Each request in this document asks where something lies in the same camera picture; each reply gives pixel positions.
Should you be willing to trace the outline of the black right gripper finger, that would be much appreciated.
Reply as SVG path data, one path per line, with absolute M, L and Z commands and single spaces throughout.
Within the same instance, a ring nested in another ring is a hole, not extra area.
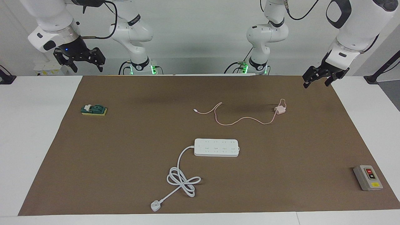
M 78 68 L 74 63 L 73 58 L 66 59 L 64 57 L 64 54 L 62 53 L 62 51 L 54 51 L 53 55 L 60 65 L 65 65 L 65 66 L 70 67 L 75 73 L 78 71 Z
M 89 50 L 89 63 L 96 65 L 100 72 L 103 72 L 102 65 L 105 64 L 106 58 L 98 47 Z

